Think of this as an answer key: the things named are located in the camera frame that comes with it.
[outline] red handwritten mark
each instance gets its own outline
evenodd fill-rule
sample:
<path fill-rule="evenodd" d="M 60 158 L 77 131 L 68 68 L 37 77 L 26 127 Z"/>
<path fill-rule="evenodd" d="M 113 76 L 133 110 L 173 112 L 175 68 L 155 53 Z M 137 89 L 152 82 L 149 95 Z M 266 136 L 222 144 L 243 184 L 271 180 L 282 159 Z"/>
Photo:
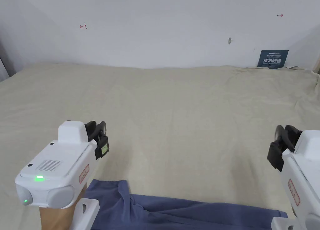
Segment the red handwritten mark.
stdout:
<path fill-rule="evenodd" d="M 81 26 L 81 25 L 80 25 L 80 28 L 81 28 L 81 29 L 82 29 L 82 27 L 85 27 L 85 29 L 87 29 L 87 26 L 85 25 L 85 23 L 84 23 L 84 26 Z"/>

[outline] red sticker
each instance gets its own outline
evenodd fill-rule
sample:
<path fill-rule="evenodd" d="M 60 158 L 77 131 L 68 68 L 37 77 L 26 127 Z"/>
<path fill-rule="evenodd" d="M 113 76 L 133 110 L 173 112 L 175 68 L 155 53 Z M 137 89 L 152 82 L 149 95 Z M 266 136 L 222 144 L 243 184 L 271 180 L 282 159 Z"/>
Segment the red sticker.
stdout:
<path fill-rule="evenodd" d="M 84 170 L 82 171 L 82 173 L 79 176 L 79 182 L 81 183 L 83 181 L 83 179 L 85 178 L 85 176 L 87 176 L 88 172 L 90 171 L 90 167 L 89 164 L 84 168 Z"/>
<path fill-rule="evenodd" d="M 291 191 L 291 194 L 293 196 L 294 201 L 296 202 L 296 205 L 298 206 L 300 204 L 300 198 L 299 198 L 299 195 L 298 195 L 296 188 L 294 187 L 291 179 L 288 182 L 288 187 Z"/>

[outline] blue cloth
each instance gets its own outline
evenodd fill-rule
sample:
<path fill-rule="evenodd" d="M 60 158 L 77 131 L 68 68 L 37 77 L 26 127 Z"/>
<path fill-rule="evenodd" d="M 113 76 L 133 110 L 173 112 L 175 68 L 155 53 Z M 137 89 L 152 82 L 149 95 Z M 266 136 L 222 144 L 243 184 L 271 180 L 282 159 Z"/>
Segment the blue cloth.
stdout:
<path fill-rule="evenodd" d="M 92 229 L 267 230 L 273 217 L 286 213 L 228 203 L 134 195 L 126 180 L 93 180 L 85 198 L 99 200 Z"/>

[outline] mattress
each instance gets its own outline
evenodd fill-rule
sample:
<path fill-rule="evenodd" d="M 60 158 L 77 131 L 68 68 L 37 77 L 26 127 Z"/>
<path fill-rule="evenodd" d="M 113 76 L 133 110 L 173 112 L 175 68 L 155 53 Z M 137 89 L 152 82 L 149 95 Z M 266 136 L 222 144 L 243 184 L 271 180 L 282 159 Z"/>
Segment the mattress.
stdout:
<path fill-rule="evenodd" d="M 292 214 L 267 161 L 277 125 L 320 130 L 319 75 L 307 70 L 133 69 L 38 64 L 0 83 L 0 222 L 39 229 L 14 178 L 65 120 L 105 121 L 110 152 L 92 178 L 133 194 Z"/>

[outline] white handle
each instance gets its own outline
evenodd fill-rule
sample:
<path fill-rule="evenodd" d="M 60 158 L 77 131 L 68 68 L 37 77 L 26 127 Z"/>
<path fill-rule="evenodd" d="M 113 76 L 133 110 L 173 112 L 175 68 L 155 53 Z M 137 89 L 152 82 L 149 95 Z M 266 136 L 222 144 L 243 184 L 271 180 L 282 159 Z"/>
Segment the white handle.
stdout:
<path fill-rule="evenodd" d="M 81 198 L 76 205 L 70 230 L 90 230 L 99 209 L 98 200 Z"/>

